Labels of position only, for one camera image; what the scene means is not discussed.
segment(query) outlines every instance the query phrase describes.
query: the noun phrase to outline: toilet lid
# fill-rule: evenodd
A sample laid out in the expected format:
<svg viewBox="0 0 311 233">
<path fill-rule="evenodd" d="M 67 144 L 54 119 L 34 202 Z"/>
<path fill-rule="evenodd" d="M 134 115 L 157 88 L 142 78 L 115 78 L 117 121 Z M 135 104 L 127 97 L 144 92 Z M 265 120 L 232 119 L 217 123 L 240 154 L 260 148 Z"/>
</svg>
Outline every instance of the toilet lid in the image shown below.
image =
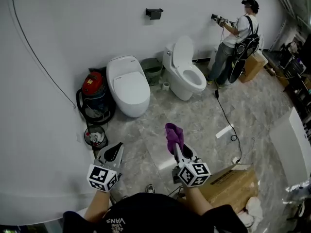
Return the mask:
<svg viewBox="0 0 311 233">
<path fill-rule="evenodd" d="M 193 43 L 188 36 L 178 39 L 173 49 L 173 64 L 176 68 L 185 63 L 192 63 Z"/>
<path fill-rule="evenodd" d="M 127 104 L 140 104 L 150 97 L 148 82 L 140 72 L 116 77 L 113 87 L 118 98 Z"/>
</svg>

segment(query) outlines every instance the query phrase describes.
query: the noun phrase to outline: black cap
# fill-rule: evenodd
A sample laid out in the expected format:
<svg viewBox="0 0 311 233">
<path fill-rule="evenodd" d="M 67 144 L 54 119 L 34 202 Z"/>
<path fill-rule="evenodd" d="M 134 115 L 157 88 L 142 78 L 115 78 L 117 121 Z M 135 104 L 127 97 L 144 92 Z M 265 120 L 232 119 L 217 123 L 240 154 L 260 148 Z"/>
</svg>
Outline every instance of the black cap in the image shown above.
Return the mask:
<svg viewBox="0 0 311 233">
<path fill-rule="evenodd" d="M 243 0 L 242 4 L 250 4 L 253 8 L 259 9 L 259 4 L 256 2 L 256 0 Z"/>
</svg>

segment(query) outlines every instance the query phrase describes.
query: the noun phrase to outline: black backpack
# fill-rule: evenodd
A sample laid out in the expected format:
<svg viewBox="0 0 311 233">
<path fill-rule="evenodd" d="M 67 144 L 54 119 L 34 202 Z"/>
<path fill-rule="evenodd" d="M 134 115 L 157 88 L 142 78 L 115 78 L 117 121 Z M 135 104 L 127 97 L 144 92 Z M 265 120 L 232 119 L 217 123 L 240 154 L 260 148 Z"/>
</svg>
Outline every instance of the black backpack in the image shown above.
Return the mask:
<svg viewBox="0 0 311 233">
<path fill-rule="evenodd" d="M 245 61 L 246 59 L 253 54 L 255 51 L 257 51 L 259 47 L 259 36 L 258 36 L 258 28 L 254 33 L 253 29 L 253 22 L 249 16 L 245 16 L 248 19 L 250 28 L 251 28 L 251 34 L 246 37 L 242 42 L 236 43 L 234 47 L 234 54 L 230 56 L 231 58 L 231 66 L 232 69 L 228 73 L 228 80 L 230 83 L 235 82 L 239 76 L 244 71 Z"/>
</svg>

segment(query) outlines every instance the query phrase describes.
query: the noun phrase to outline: smart toilet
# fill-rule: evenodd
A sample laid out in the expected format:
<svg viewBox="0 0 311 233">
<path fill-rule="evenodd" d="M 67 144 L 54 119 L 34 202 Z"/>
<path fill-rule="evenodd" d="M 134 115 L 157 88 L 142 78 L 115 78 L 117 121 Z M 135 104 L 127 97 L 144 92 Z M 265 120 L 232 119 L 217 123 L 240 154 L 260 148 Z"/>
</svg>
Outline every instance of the smart toilet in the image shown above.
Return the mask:
<svg viewBox="0 0 311 233">
<path fill-rule="evenodd" d="M 134 56 L 109 61 L 107 82 L 113 99 L 129 117 L 139 117 L 149 106 L 150 88 L 139 61 Z"/>
<path fill-rule="evenodd" d="M 188 36 L 182 36 L 176 44 L 166 46 L 163 65 L 166 69 L 171 90 L 181 100 L 187 101 L 193 93 L 206 87 L 206 79 L 198 67 L 192 64 L 193 43 Z"/>
</svg>

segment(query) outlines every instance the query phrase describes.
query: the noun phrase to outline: marble floor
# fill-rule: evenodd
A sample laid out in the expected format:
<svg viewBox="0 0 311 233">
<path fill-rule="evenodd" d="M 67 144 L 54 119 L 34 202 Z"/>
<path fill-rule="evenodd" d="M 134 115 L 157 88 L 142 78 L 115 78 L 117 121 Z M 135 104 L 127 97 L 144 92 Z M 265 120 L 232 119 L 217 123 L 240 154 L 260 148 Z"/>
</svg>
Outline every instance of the marble floor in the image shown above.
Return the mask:
<svg viewBox="0 0 311 233">
<path fill-rule="evenodd" d="M 201 65 L 201 68 L 204 71 L 206 66 Z M 228 167 L 235 156 L 239 157 L 238 142 L 230 140 L 232 131 L 219 139 L 215 136 L 228 123 L 214 91 L 215 86 L 208 85 L 201 94 L 182 101 L 172 91 L 162 91 L 157 85 L 151 87 L 150 105 L 143 116 L 129 118 L 117 109 L 106 131 L 110 142 L 125 144 L 123 177 L 114 188 L 115 196 L 141 192 L 149 183 L 155 186 L 157 193 L 166 195 L 178 187 L 173 184 L 171 175 L 175 162 L 166 146 L 164 127 L 167 122 L 184 130 L 185 141 L 197 151 L 211 172 Z M 292 107 L 282 91 L 278 80 L 265 70 L 247 83 L 237 81 L 220 90 L 219 101 L 241 141 L 241 163 L 252 163 L 260 181 L 264 220 L 258 233 L 287 231 L 287 215 L 282 203 L 287 182 L 269 137 L 273 122 Z"/>
</svg>

